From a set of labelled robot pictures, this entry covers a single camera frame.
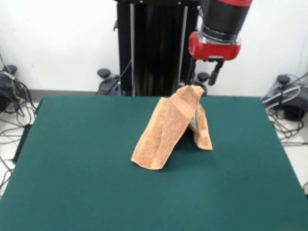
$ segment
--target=white wall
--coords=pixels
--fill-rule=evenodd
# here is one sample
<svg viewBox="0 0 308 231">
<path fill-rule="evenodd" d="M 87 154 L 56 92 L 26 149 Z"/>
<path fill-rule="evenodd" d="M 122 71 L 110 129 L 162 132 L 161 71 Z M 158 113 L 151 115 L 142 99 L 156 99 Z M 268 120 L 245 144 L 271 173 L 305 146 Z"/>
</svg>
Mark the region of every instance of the white wall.
<svg viewBox="0 0 308 231">
<path fill-rule="evenodd" d="M 209 93 L 261 96 L 278 74 L 308 71 L 307 12 L 307 0 L 254 0 L 242 50 Z M 30 89 L 95 91 L 99 68 L 119 71 L 115 20 L 112 0 L 1 0 L 1 53 Z"/>
</svg>

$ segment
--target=green table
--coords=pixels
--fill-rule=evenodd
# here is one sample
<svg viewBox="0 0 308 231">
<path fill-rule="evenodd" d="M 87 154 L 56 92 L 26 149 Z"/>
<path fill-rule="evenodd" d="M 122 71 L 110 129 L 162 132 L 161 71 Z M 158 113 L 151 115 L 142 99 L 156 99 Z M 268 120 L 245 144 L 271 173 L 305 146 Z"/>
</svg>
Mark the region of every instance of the green table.
<svg viewBox="0 0 308 231">
<path fill-rule="evenodd" d="M 257 98 L 208 97 L 213 151 L 130 161 L 158 98 L 45 98 L 0 201 L 1 231 L 308 231 L 308 200 Z"/>
</svg>

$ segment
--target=orange towel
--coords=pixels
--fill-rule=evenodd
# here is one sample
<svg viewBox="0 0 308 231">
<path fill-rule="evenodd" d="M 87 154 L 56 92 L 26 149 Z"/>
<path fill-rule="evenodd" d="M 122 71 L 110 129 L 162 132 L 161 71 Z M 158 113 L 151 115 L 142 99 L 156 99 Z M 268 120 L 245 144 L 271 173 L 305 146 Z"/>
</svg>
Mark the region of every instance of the orange towel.
<svg viewBox="0 0 308 231">
<path fill-rule="evenodd" d="M 170 98 L 161 98 L 131 157 L 141 167 L 161 169 L 174 146 L 195 117 L 194 141 L 201 149 L 212 150 L 205 112 L 199 104 L 204 90 L 184 86 Z"/>
</svg>

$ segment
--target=black robot arm segment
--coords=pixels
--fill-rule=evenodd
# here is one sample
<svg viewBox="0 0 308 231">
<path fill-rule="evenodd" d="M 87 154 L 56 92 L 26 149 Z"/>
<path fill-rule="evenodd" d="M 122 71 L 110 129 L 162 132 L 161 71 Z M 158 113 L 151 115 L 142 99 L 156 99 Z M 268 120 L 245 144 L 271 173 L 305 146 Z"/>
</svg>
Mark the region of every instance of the black robot arm segment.
<svg viewBox="0 0 308 231">
<path fill-rule="evenodd" d="M 252 0 L 201 0 L 201 32 L 219 42 L 235 42 Z"/>
</svg>

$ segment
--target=black metal frame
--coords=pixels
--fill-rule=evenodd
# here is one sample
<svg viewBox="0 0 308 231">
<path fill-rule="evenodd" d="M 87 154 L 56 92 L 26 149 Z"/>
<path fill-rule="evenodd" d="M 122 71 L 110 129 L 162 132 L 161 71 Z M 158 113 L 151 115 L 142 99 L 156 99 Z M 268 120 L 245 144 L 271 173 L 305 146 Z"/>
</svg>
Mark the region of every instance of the black metal frame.
<svg viewBox="0 0 308 231">
<path fill-rule="evenodd" d="M 117 20 L 121 73 L 131 59 L 131 3 L 135 3 L 135 24 L 133 26 L 137 31 L 134 35 L 133 59 L 134 84 L 137 86 L 135 95 L 171 95 L 178 88 L 184 7 L 187 5 L 187 22 L 180 69 L 181 81 L 186 78 L 190 66 L 188 41 L 190 34 L 196 28 L 199 1 L 118 0 Z M 159 60 L 159 63 L 154 64 L 153 59 Z M 122 95 L 132 95 L 131 68 L 121 79 L 121 90 Z"/>
</svg>

